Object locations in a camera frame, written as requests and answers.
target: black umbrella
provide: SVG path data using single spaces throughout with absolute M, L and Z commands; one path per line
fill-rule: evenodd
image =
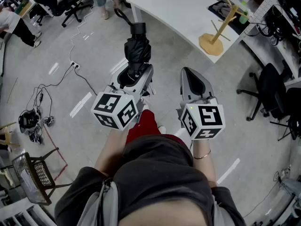
M 131 26 L 132 37 L 124 44 L 124 52 L 129 65 L 128 76 L 135 80 L 149 66 L 151 58 L 150 41 L 146 38 L 146 24 L 131 23 L 118 8 L 115 9 L 115 13 Z

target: wooden mug tree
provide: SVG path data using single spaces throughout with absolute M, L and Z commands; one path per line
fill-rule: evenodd
M 215 30 L 216 30 L 216 35 L 213 34 L 209 34 L 209 33 L 204 33 L 202 36 L 200 36 L 198 38 L 198 42 L 200 47 L 208 54 L 210 55 L 215 55 L 215 56 L 219 56 L 223 51 L 224 48 L 222 46 L 222 41 L 220 41 L 218 39 L 219 36 L 224 37 L 225 39 L 229 40 L 227 37 L 225 37 L 224 35 L 222 35 L 222 31 L 226 28 L 226 26 L 228 25 L 229 22 L 233 21 L 236 16 L 235 13 L 240 14 L 241 16 L 245 16 L 243 13 L 238 12 L 238 5 L 231 5 L 230 1 L 227 0 L 231 10 L 228 14 L 228 16 L 226 17 L 225 21 L 219 20 L 220 22 L 223 22 L 223 24 L 221 25 L 220 29 L 217 30 L 214 22 L 211 20 Z

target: red pants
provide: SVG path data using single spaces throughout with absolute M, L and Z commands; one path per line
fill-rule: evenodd
M 135 126 L 129 130 L 126 144 L 144 135 L 161 135 L 161 132 L 158 130 L 158 126 L 155 121 L 155 115 L 150 110 L 144 110 L 141 114 L 139 123 L 135 124 Z M 185 145 L 181 139 L 174 135 L 165 136 L 176 140 L 182 145 Z

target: bracelet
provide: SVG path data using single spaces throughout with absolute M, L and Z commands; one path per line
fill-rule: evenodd
M 203 158 L 207 157 L 210 153 L 211 153 L 211 149 L 210 149 L 210 151 L 209 151 L 205 156 L 201 156 L 201 157 L 193 157 L 193 158 L 194 158 L 194 159 L 203 159 Z

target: black pants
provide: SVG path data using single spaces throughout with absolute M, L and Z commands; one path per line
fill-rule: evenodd
M 20 19 L 20 21 L 17 24 L 17 27 L 13 31 L 13 34 L 17 35 L 22 41 L 29 46 L 34 46 L 34 39 L 36 38 L 35 35 L 30 32 L 26 24 L 24 23 L 23 19 Z

